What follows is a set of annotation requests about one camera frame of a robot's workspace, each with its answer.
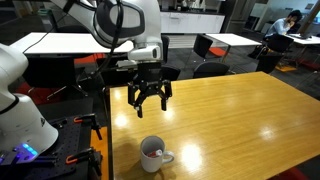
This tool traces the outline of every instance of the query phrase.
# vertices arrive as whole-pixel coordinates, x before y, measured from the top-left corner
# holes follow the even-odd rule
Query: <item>computer monitor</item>
[[[316,36],[319,33],[320,33],[320,23],[312,22],[304,33],[300,33],[300,37],[303,39],[308,39],[311,36]]]

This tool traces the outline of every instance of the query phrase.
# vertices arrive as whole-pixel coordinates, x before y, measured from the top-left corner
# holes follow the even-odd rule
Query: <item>bag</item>
[[[256,59],[257,56],[259,55],[259,53],[261,52],[261,55],[267,55],[268,54],[268,51],[269,49],[266,48],[265,46],[263,45],[259,45],[259,46],[256,46],[253,50],[252,53],[248,54],[249,57],[253,58],[253,59]]]

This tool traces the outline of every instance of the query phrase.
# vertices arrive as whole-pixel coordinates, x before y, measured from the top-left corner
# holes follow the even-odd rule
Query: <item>coffee cup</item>
[[[140,156],[142,168],[150,173],[158,171],[162,164],[174,160],[174,153],[165,150],[165,144],[158,136],[148,136],[142,141]]]

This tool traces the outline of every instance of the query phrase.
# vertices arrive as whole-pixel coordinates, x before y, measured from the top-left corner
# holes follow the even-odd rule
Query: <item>laptop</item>
[[[306,34],[288,34],[290,37],[298,38],[298,39],[309,39],[312,36],[312,33],[306,33]]]

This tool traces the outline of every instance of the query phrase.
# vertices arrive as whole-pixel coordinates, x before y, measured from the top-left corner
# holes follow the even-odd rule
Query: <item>mug handle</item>
[[[162,164],[167,164],[167,163],[172,162],[174,160],[174,153],[171,151],[165,151],[163,153],[163,156],[171,156],[171,157],[168,159],[163,159]]]

